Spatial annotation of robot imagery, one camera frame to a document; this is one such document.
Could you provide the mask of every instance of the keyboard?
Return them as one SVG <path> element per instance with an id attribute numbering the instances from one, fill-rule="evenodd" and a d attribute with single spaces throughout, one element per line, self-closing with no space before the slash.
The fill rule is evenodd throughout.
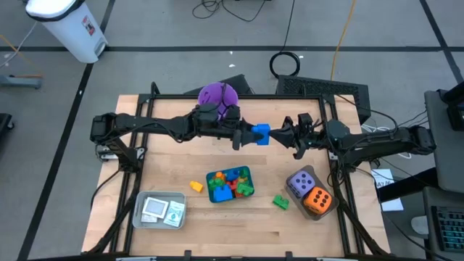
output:
<path id="1" fill-rule="evenodd" d="M 464 253 L 464 209 L 433 206 L 432 215 L 440 249 Z"/>

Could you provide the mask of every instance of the black metal frame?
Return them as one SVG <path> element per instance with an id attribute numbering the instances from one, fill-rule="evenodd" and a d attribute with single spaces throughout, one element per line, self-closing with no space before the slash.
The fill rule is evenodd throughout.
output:
<path id="1" fill-rule="evenodd" d="M 138 102 L 137 102 L 137 108 L 136 108 L 136 116 L 141 116 L 141 112 L 143 110 L 143 107 L 145 103 L 148 102 L 148 107 L 147 107 L 147 117 L 152 116 L 152 111 L 154 107 L 154 100 L 155 99 L 197 99 L 196 95 L 183 95 L 183 94 L 160 94 L 159 91 L 157 90 L 157 87 L 152 84 L 152 93 L 151 94 L 139 94 L 138 96 Z M 327 111 L 326 111 L 326 103 L 329 103 L 330 109 L 331 109 L 331 118 L 333 119 L 338 119 L 338 115 L 336 112 L 336 106 L 335 106 L 335 99 L 333 95 L 275 95 L 275 94 L 243 94 L 239 95 L 239 99 L 312 99 L 312 100 L 317 100 L 319 102 L 319 109 L 320 109 L 320 117 L 321 120 L 323 121 L 324 128 L 325 124 L 327 122 Z M 132 136 L 130 138 L 130 147 L 134 147 L 136 145 L 137 141 L 137 133 L 132 133 Z M 148 134 L 144 133 L 142 136 L 142 147 L 146 147 L 148 143 Z M 336 159 L 331 159 L 329 157 L 328 153 L 328 158 L 329 158 L 329 166 L 331 171 L 333 170 L 334 167 L 336 167 L 337 160 Z M 141 168 L 140 170 L 136 171 L 135 177 L 136 180 L 141 180 L 141 175 L 143 172 L 143 160 L 141 163 Z M 120 190 L 120 198 L 117 203 L 117 212 L 116 214 L 119 214 L 125 204 L 126 198 L 127 198 L 127 191 L 128 191 L 128 184 L 129 180 L 131 178 L 131 173 L 125 172 L 124 177 L 123 177 L 123 184 L 121 186 Z M 336 181 L 334 180 L 336 177 L 332 175 L 332 182 L 335 184 Z M 137 187 L 134 187 L 138 193 L 139 190 L 139 185 Z M 347 175 L 347 179 L 345 181 L 345 189 L 347 191 L 347 201 L 349 202 L 349 208 L 357 217 L 356 213 L 356 204 L 355 204 L 355 198 L 353 195 L 353 190 L 351 186 L 351 180 L 349 179 L 349 175 Z M 125 240 L 124 240 L 124 247 L 123 247 L 123 252 L 124 253 L 129 253 L 130 248 L 131 248 L 131 242 L 132 242 L 132 234 L 133 234 L 133 228 L 131 226 L 132 222 L 132 216 L 133 216 L 133 209 L 129 213 L 128 217 L 128 229 L 126 230 L 125 234 Z M 339 227 L 340 227 L 340 234 L 341 234 L 341 243 L 343 246 L 344 254 L 345 256 L 348 254 L 351 254 L 350 250 L 350 245 L 349 245 L 349 238 L 348 238 L 348 231 L 347 231 L 347 224 L 344 216 L 344 212 L 342 209 L 337 208 L 337 217 L 339 219 Z M 363 240 L 361 239 L 359 233 L 356 230 L 353 230 L 355 233 L 355 240 L 356 240 L 356 245 L 357 245 L 357 253 L 358 254 L 365 254 L 364 251 L 364 244 Z M 119 231 L 117 231 L 114 236 L 112 237 L 111 243 L 110 243 L 110 248 L 109 252 L 116 252 L 117 248 L 117 241 L 119 238 Z M 224 259 L 224 257 L 215 257 L 216 260 Z"/>

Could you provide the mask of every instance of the white cable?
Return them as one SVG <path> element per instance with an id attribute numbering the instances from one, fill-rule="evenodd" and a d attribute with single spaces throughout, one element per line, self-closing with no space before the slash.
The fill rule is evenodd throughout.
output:
<path id="1" fill-rule="evenodd" d="M 13 58 L 15 58 L 16 54 L 20 51 L 21 49 L 21 46 L 24 44 L 24 42 L 26 41 L 26 39 L 29 37 L 29 35 L 32 33 L 32 31 L 34 30 L 34 28 L 36 27 L 37 25 L 37 21 L 34 22 L 34 24 L 32 25 L 32 28 L 29 30 L 29 33 L 26 35 L 26 37 L 24 37 L 24 39 L 21 41 L 20 45 L 17 46 L 16 48 L 16 51 L 14 52 L 14 54 L 10 57 L 8 57 L 8 59 L 2 63 L 0 65 L 0 68 L 2 68 L 3 66 L 5 66 L 9 61 L 11 61 Z"/>
<path id="2" fill-rule="evenodd" d="M 388 127 L 384 127 L 384 126 L 381 126 L 381 127 L 373 127 L 373 126 L 369 126 L 367 124 L 362 124 L 361 125 L 361 128 L 367 132 L 370 132 L 370 133 L 374 133 L 376 131 L 388 131 L 390 130 L 390 128 Z M 403 155 L 401 153 L 398 153 L 398 156 L 400 157 L 403 157 L 407 160 L 410 160 L 413 156 L 411 155 L 411 153 L 407 153 L 407 156 L 406 155 Z"/>

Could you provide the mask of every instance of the wooden tabletop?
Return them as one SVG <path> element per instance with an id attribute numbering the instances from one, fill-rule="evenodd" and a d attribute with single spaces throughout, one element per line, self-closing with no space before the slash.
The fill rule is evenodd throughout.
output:
<path id="1" fill-rule="evenodd" d="M 137 98 L 120 96 L 116 113 L 134 115 Z M 154 103 L 153 117 L 184 115 L 195 104 L 192 99 L 158 99 Z M 285 116 L 291 116 L 294 122 L 303 112 L 309 112 L 313 120 L 320 117 L 318 101 L 308 99 L 244 99 L 239 101 L 239 106 L 247 122 L 268 123 L 271 128 L 280 128 Z M 351 133 L 360 133 L 355 106 L 336 98 L 336 108 L 339 119 Z M 127 144 L 129 139 L 130 135 L 123 137 Z M 141 191 L 184 193 L 187 197 L 186 221 L 179 230 L 135 228 L 130 254 L 182 256 L 184 250 L 190 249 L 193 256 L 283 257 L 285 251 L 292 251 L 295 257 L 342 257 L 336 211 L 319 221 L 312 221 L 305 219 L 292 201 L 287 211 L 272 203 L 276 194 L 289 199 L 283 189 L 285 180 L 305 165 L 312 165 L 316 175 L 330 189 L 326 184 L 329 173 L 326 150 L 306 151 L 301 160 L 295 160 L 292 153 L 293 149 L 285 149 L 272 139 L 269 146 L 249 144 L 234 151 L 231 141 L 225 139 L 201 137 L 177 144 L 169 136 L 150 135 Z M 206 188 L 199 194 L 189 186 L 190 181 L 206 185 L 206 174 L 214 170 L 242 165 L 249 166 L 255 187 L 254 195 L 248 199 L 213 204 Z M 370 172 L 367 163 L 360 167 Z M 116 161 L 104 163 L 99 183 L 116 169 Z M 122 176 L 116 177 L 96 196 L 83 251 L 93 247 L 114 220 Z M 389 252 L 372 177 L 356 172 L 351 174 L 351 179 L 361 223 L 379 246 Z M 352 226 L 346 220 L 351 251 L 356 252 Z M 118 249 L 122 249 L 126 223 L 121 226 Z"/>

